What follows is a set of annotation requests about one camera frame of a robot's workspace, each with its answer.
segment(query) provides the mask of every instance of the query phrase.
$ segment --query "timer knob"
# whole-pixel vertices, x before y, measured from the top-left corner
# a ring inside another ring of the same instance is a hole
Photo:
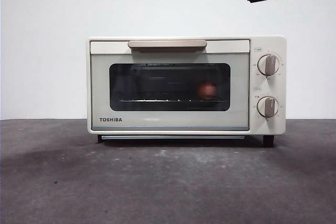
[[[258,69],[264,76],[272,76],[279,70],[279,60],[275,55],[264,55],[258,61]]]
[[[263,97],[258,101],[257,109],[263,117],[271,118],[278,113],[279,103],[273,97]]]

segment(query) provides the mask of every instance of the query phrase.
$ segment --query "brown egg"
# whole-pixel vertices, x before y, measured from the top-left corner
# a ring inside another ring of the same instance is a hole
[[[210,100],[216,95],[217,87],[213,82],[204,81],[197,86],[197,95],[204,100]]]

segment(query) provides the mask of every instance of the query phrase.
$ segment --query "oven foot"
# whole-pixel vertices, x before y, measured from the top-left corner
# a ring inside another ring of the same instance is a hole
[[[106,141],[105,139],[102,139],[101,135],[97,135],[97,140],[97,144],[101,144]]]
[[[262,139],[264,147],[274,147],[274,135],[264,135]]]

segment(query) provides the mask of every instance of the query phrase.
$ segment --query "glass window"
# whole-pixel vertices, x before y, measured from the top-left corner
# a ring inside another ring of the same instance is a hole
[[[226,111],[226,63],[113,64],[110,106],[115,111]]]

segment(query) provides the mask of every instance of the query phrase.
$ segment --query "gray floor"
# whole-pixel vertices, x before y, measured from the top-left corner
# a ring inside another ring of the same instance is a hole
[[[1,121],[1,223],[335,223],[336,120],[259,139],[95,144],[85,120]]]

